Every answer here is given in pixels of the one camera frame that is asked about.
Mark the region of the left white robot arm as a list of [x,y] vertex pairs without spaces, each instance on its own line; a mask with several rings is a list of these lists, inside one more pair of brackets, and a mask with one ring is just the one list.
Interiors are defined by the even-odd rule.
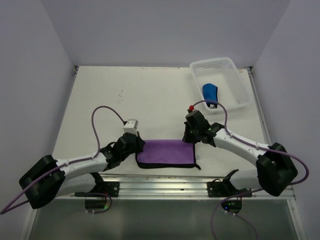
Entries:
[[118,167],[127,157],[143,151],[146,142],[139,134],[124,133],[109,143],[97,155],[84,159],[54,159],[42,157],[19,180],[33,209],[49,204],[54,198],[73,193],[99,196],[104,192],[101,172]]

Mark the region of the purple towel black trim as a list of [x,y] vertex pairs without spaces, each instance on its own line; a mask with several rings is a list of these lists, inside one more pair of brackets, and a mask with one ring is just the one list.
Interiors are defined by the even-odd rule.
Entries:
[[146,140],[143,151],[135,155],[142,169],[197,168],[195,145],[179,139]]

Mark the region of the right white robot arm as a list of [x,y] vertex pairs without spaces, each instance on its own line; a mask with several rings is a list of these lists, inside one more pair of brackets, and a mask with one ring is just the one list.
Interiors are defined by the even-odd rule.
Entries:
[[227,130],[220,123],[210,124],[204,115],[194,110],[189,112],[184,123],[183,142],[203,143],[229,151],[248,161],[255,168],[241,171],[234,169],[212,188],[221,196],[248,193],[250,189],[262,189],[278,197],[298,175],[297,168],[283,145],[260,144]]

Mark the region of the blue towel black trim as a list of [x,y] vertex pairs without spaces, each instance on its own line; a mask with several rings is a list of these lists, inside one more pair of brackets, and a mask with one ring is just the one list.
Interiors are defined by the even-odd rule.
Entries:
[[202,86],[202,94],[206,101],[206,105],[210,109],[217,108],[218,102],[218,87],[212,83],[206,83]]

